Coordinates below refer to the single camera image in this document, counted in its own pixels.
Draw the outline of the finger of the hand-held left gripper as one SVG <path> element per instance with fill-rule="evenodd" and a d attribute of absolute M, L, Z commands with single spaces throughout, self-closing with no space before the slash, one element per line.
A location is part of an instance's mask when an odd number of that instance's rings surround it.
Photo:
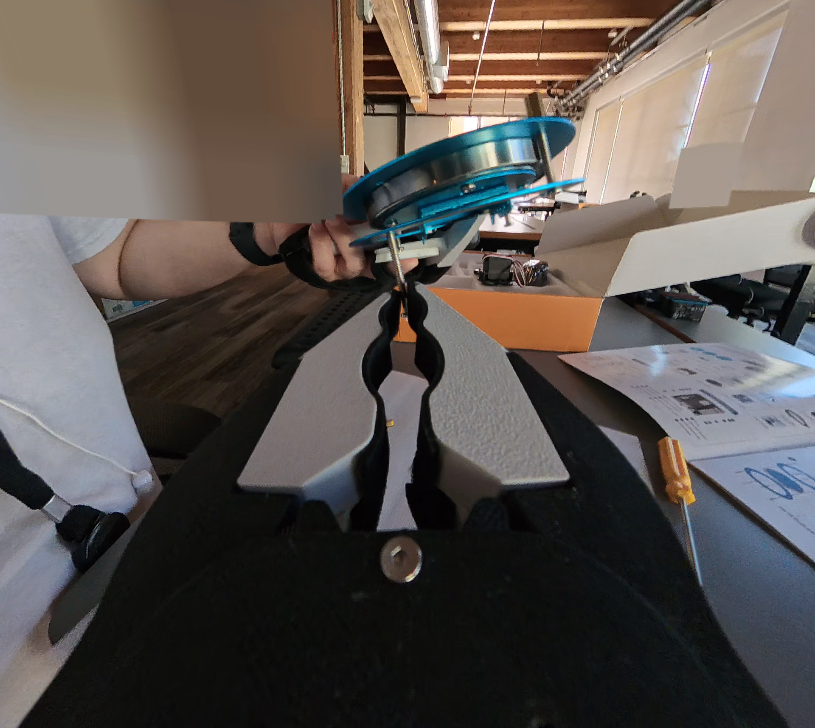
<path fill-rule="evenodd" d="M 433 237 L 433 243 L 438 247 L 438 254 L 433 256 L 433 265 L 440 268 L 454 265 L 468 246 L 477 240 L 484 220 L 485 214 L 476 214 L 439 230 Z"/>
<path fill-rule="evenodd" d="M 429 237 L 424 240 L 418 238 L 417 240 L 410 241 L 396 236 L 394 238 L 394 246 L 400 261 L 417 259 L 431 265 L 441 267 L 449 266 L 449 264 L 445 264 L 444 262 L 450 258 L 451 252 L 443 237 Z M 387 236 L 384 239 L 384 244 L 373 251 L 371 268 L 373 268 L 374 265 L 386 266 L 392 264 L 392 262 L 391 241 Z"/>

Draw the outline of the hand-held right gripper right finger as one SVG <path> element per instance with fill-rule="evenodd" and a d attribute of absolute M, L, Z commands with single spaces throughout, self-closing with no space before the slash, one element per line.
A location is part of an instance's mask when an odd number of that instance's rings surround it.
<path fill-rule="evenodd" d="M 567 484 L 569 471 L 504 346 L 424 285 L 409 286 L 407 313 L 427 382 L 411 505 L 440 505 L 428 516 L 468 516 L 483 499 Z"/>

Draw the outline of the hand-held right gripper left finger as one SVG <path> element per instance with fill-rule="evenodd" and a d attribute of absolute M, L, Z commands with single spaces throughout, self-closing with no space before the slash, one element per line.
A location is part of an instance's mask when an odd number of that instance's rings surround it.
<path fill-rule="evenodd" d="M 390 446 L 379 390 L 398 325 L 399 298 L 386 293 L 301 357 L 237 479 L 242 491 L 380 514 Z"/>

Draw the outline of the brass standoff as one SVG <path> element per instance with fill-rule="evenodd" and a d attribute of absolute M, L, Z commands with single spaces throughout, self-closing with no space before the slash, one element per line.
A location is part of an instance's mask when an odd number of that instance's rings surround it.
<path fill-rule="evenodd" d="M 389 249 L 391 252 L 391 262 L 395 270 L 395 278 L 397 281 L 397 285 L 399 287 L 399 292 L 402 297 L 402 304 L 406 305 L 408 290 L 406 278 L 402 268 L 401 258 L 399 256 L 400 253 L 399 242 L 393 231 L 388 232 L 387 239 Z"/>

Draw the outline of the black servo with wires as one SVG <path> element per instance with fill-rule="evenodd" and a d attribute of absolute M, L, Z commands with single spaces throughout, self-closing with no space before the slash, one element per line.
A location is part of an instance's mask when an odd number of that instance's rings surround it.
<path fill-rule="evenodd" d="M 485 286 L 543 288 L 554 284 L 549 265 L 542 259 L 506 254 L 484 254 L 474 276 Z"/>

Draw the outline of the blue disc with bearing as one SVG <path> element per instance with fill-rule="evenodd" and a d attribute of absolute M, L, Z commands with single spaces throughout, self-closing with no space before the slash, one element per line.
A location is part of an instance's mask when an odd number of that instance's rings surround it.
<path fill-rule="evenodd" d="M 495 126 L 479 141 L 454 136 L 380 166 L 360 182 L 366 220 L 385 229 L 534 183 L 548 169 L 551 144 L 540 125 L 520 129 L 512 122 Z"/>

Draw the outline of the blue round metal base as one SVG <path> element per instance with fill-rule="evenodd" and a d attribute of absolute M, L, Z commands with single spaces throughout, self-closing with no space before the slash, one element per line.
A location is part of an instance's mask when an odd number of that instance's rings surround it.
<path fill-rule="evenodd" d="M 392 237 L 424 242 L 484 215 L 504 217 L 514 203 L 580 180 L 558 181 L 555 156 L 576 137 L 566 118 L 525 118 L 425 145 L 359 179 L 343 196 L 345 217 L 367 233 L 354 242 L 380 250 Z"/>

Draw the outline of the orange cardboard box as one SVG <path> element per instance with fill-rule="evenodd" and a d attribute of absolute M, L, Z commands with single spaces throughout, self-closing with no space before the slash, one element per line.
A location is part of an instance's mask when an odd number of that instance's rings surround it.
<path fill-rule="evenodd" d="M 680 154 L 671 193 L 556 211 L 534 256 L 544 287 L 480 284 L 462 254 L 430 291 L 509 349 L 582 352 L 606 298 L 813 263 L 813 194 L 740 189 L 741 143 Z"/>

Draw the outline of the dark grey desk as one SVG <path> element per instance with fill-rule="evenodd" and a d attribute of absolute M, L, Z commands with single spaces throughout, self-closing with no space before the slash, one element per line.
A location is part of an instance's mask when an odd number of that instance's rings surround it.
<path fill-rule="evenodd" d="M 519 354 L 606 431 L 646 483 L 679 537 L 680 514 L 658 487 L 662 430 L 627 397 L 567 366 L 554 351 Z M 691 508 L 703 589 L 749 671 L 789 726 L 813 726 L 813 565 L 694 471 Z"/>

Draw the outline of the person's left hand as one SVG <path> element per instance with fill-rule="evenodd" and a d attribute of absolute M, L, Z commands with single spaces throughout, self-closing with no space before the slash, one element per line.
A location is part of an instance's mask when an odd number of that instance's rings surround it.
<path fill-rule="evenodd" d="M 312 268 L 323 281 L 374 280 L 370 254 L 352 245 L 356 238 L 353 227 L 340 214 L 309 226 Z"/>

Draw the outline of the black wristband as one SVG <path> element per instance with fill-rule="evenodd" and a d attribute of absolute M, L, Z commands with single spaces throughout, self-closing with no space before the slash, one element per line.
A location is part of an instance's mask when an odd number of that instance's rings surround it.
<path fill-rule="evenodd" d="M 230 222 L 229 241 L 242 258 L 258 267 L 269 267 L 284 262 L 281 254 L 268 254 L 258 244 L 255 226 L 251 222 Z"/>

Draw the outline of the black ribbed object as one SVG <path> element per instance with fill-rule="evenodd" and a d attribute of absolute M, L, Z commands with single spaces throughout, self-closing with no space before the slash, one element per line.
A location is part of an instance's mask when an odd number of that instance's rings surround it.
<path fill-rule="evenodd" d="M 288 334 L 272 356 L 274 370 L 297 364 L 301 357 L 370 305 L 377 292 L 329 291 L 328 301 Z"/>

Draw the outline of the printed instruction booklet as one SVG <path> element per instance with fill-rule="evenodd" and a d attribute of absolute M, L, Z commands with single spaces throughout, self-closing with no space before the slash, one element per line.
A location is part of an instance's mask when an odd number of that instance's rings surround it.
<path fill-rule="evenodd" d="M 630 399 L 691 466 L 813 562 L 813 368 L 723 343 L 560 359 Z"/>

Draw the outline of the large window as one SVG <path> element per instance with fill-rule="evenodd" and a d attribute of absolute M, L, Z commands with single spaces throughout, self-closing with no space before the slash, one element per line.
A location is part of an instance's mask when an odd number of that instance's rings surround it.
<path fill-rule="evenodd" d="M 585 165 L 587 202 L 672 190 L 680 153 L 746 139 L 787 9 L 714 44 L 596 111 Z"/>

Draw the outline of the orange handled screwdriver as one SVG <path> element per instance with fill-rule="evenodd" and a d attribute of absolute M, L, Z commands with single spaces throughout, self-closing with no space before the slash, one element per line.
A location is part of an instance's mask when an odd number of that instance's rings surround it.
<path fill-rule="evenodd" d="M 687 557 L 698 585 L 703 588 L 701 565 L 689 508 L 696 502 L 684 452 L 678 440 L 663 437 L 658 441 L 659 466 L 667 499 L 680 511 L 682 535 Z"/>

